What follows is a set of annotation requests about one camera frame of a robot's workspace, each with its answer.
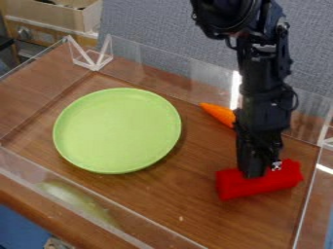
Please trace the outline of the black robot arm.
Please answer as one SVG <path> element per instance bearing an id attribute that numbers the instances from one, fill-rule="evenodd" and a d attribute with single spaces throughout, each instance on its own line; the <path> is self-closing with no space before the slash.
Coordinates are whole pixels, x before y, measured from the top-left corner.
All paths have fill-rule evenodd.
<path id="1" fill-rule="evenodd" d="M 300 100 L 286 83 L 292 74 L 290 28 L 276 0 L 191 0 L 205 35 L 237 52 L 243 106 L 236 109 L 239 169 L 248 178 L 283 167 L 283 131 Z"/>

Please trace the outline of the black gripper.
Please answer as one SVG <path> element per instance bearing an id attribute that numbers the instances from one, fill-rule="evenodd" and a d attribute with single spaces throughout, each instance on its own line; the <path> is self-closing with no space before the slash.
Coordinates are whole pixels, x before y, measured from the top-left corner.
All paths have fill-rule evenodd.
<path id="1" fill-rule="evenodd" d="M 291 127 L 292 112 L 300 105 L 292 87 L 268 91 L 241 88 L 243 107 L 236 111 L 237 161 L 247 178 L 264 177 L 267 169 L 283 169 L 279 157 L 282 132 Z"/>

